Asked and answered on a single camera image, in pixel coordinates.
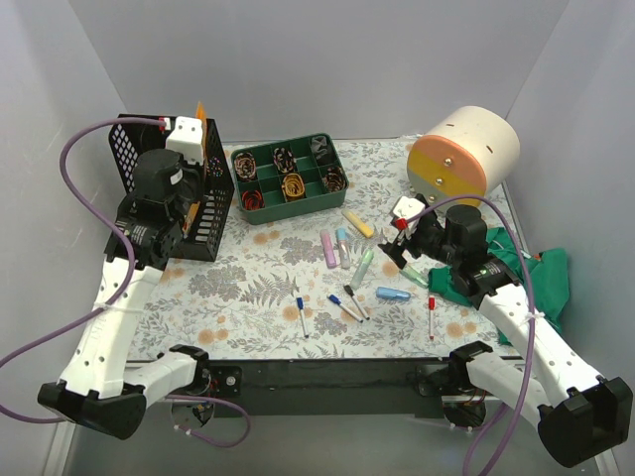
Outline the cream cylindrical drawer box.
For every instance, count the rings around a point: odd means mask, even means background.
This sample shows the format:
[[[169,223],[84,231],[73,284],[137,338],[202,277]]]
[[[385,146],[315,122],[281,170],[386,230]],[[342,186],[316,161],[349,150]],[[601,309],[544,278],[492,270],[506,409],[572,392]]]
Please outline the cream cylindrical drawer box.
[[[414,192],[434,204],[457,195],[488,195],[519,158],[520,140],[505,119],[463,106],[416,140],[406,170]]]

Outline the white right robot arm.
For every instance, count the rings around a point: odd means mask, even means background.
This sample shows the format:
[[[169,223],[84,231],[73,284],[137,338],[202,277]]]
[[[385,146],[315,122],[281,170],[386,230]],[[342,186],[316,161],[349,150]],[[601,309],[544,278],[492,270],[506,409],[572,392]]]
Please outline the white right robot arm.
[[[443,200],[445,222],[422,195],[402,196],[391,220],[398,232],[381,250],[404,270],[403,254],[448,265],[456,290],[509,340],[525,360],[519,371],[482,342],[451,352],[450,385],[461,394],[482,389],[533,426],[549,454],[572,468],[629,435],[633,392],[587,364],[535,305],[528,273],[515,274],[488,250],[487,227],[463,195]]]

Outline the yellow highlighter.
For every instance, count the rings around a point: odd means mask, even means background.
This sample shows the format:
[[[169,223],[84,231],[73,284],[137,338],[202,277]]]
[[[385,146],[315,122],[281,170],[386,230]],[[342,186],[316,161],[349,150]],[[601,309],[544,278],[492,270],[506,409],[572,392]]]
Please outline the yellow highlighter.
[[[361,218],[348,209],[341,211],[342,216],[348,220],[365,238],[372,238],[374,230],[367,225]]]

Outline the orange plastic folder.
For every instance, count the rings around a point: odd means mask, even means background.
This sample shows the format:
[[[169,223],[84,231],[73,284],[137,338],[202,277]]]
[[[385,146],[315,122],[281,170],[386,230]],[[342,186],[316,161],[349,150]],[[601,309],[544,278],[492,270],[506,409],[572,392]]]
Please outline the orange plastic folder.
[[[202,127],[203,127],[203,151],[204,151],[204,160],[203,160],[203,165],[202,165],[202,172],[203,172],[203,179],[204,179],[204,185],[205,185],[205,181],[206,181],[206,176],[207,176],[207,153],[206,153],[206,134],[207,134],[207,117],[206,117],[206,112],[204,109],[204,106],[202,105],[201,102],[199,102],[197,104],[196,107],[196,111],[195,111],[195,118],[198,118],[202,121]],[[199,203],[195,203],[190,207],[190,212],[186,215],[186,220],[183,226],[183,231],[184,231],[184,236],[185,237],[189,237],[191,232],[192,232],[192,228],[193,228],[193,224],[196,218],[196,215],[199,211],[200,208],[200,204],[201,204],[202,200]]]

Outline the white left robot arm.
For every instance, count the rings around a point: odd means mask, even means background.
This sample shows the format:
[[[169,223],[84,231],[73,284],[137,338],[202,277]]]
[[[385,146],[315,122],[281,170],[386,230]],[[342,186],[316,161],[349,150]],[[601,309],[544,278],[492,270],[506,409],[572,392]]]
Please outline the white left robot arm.
[[[143,153],[133,170],[134,189],[118,207],[108,240],[96,317],[60,377],[45,383],[38,402],[76,424],[129,438],[146,409],[182,389],[192,397],[210,387],[208,355],[176,345],[155,361],[126,368],[138,320],[174,250],[188,236],[203,199],[203,158],[169,149]]]

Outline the pink highlighter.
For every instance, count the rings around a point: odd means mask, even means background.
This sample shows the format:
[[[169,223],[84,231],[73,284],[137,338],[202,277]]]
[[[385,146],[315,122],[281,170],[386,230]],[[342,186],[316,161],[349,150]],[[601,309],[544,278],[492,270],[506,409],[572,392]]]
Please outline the pink highlighter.
[[[334,269],[337,266],[337,260],[334,253],[333,244],[330,238],[330,233],[323,229],[319,233],[320,243],[322,245],[322,250],[326,262],[326,266],[329,269]]]

